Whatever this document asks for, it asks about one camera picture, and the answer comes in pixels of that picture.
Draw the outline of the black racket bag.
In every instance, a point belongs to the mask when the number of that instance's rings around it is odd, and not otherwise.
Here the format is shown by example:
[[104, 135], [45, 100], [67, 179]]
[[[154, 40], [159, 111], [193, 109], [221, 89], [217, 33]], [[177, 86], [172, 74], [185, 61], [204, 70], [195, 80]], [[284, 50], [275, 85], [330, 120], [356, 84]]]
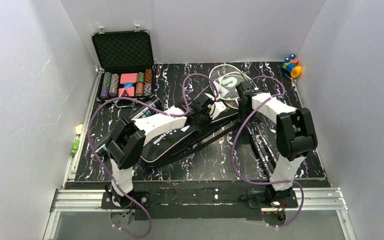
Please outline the black racket bag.
[[161, 168], [199, 152], [238, 127], [238, 111], [228, 109], [200, 129], [185, 126], [154, 137], [143, 147], [140, 159], [146, 168]]

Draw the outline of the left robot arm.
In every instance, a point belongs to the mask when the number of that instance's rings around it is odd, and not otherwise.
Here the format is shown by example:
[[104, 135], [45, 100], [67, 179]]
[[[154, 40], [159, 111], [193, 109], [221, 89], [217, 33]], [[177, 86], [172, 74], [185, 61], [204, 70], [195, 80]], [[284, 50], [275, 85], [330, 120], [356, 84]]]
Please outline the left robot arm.
[[184, 99], [166, 111], [156, 109], [156, 114], [145, 118], [123, 118], [101, 146], [111, 162], [114, 199], [120, 201], [133, 190], [133, 166], [152, 139], [185, 127], [206, 128], [226, 109], [223, 102], [204, 93], [194, 100]]

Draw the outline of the white badminton racket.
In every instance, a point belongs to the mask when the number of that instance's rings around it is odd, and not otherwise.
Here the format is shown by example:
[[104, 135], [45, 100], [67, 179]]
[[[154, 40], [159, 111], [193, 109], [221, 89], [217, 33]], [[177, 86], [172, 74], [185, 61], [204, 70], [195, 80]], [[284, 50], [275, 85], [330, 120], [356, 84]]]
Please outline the white badminton racket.
[[[256, 86], [254, 94], [259, 92], [260, 90]], [[250, 138], [251, 147], [255, 156], [258, 158], [259, 166], [263, 170], [266, 178], [269, 179], [273, 174], [274, 168], [277, 164], [277, 159], [264, 137], [263, 128], [261, 126], [263, 120], [263, 115], [257, 112], [249, 119], [248, 122], [246, 122], [244, 129]]]
[[220, 64], [215, 66], [209, 73], [209, 78], [213, 81], [215, 87], [210, 85], [214, 95], [218, 93], [215, 99], [223, 102], [227, 107], [238, 110], [238, 101], [240, 99], [237, 91], [237, 85], [242, 82], [248, 82], [252, 89], [256, 85], [251, 82], [251, 78], [244, 74], [237, 67], [230, 64]]

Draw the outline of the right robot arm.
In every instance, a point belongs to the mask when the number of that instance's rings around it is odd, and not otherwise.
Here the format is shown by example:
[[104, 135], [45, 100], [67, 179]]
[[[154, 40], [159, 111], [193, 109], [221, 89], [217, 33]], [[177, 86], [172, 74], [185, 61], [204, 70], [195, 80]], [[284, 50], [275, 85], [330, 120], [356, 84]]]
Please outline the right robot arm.
[[256, 114], [263, 115], [275, 123], [276, 146], [279, 157], [274, 169], [264, 182], [265, 190], [258, 200], [262, 204], [280, 204], [292, 198], [293, 182], [302, 162], [318, 146], [311, 111], [295, 108], [277, 100], [276, 96], [254, 88], [250, 81], [237, 85], [239, 95], [238, 111], [241, 125], [234, 142], [238, 141], [249, 122], [255, 121]]

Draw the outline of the black shuttlecock tube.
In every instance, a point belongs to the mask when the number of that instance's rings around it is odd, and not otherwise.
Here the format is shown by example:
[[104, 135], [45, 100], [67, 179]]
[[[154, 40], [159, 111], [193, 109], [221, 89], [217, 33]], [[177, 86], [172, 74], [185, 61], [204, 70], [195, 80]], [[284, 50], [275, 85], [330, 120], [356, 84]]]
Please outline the black shuttlecock tube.
[[135, 132], [144, 129], [143, 121], [151, 117], [152, 114], [155, 114], [162, 106], [161, 100], [155, 95], [145, 99], [145, 102], [141, 102], [137, 99], [130, 99], [129, 102], [130, 104], [127, 105], [128, 107], [131, 107], [132, 104], [135, 104], [135, 106], [140, 105], [140, 107], [131, 115], [120, 117], [119, 121], [110, 128], [110, 131], [103, 135], [103, 137], [93, 145], [95, 156], [103, 158], [107, 155], [109, 144], [112, 141], [115, 143], [120, 140], [121, 145], [126, 145]]

